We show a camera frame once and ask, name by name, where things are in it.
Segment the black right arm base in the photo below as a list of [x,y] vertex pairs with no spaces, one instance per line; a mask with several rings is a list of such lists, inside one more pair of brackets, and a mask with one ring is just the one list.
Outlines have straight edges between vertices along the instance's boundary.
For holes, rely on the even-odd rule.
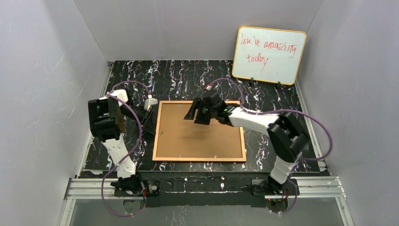
[[253,179],[249,188],[254,196],[277,196],[277,199],[300,194],[299,185],[295,179],[287,180],[282,185],[277,182],[270,183],[267,179]]

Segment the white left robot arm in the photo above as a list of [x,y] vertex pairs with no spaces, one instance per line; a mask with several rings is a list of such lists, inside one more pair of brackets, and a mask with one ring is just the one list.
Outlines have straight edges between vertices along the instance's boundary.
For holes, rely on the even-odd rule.
[[88,101],[91,134],[105,146],[121,179],[138,175],[124,141],[125,118],[136,121],[140,137],[145,132],[156,134],[152,107],[159,103],[158,99],[148,95],[143,106],[133,106],[132,101],[126,89],[113,90],[102,98]]

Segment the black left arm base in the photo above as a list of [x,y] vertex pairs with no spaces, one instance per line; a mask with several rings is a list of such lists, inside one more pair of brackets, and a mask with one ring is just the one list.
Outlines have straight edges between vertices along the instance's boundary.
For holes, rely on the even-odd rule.
[[143,180],[135,185],[122,187],[119,182],[111,182],[115,197],[156,197],[160,194],[160,181]]

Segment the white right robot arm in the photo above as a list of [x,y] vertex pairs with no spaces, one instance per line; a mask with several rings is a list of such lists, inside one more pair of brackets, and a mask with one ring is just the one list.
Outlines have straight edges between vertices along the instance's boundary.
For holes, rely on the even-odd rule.
[[309,135],[292,112],[267,113],[229,104],[215,90],[195,98],[184,116],[196,124],[209,125],[211,119],[231,127],[243,127],[267,135],[277,155],[268,182],[283,185],[309,145]]

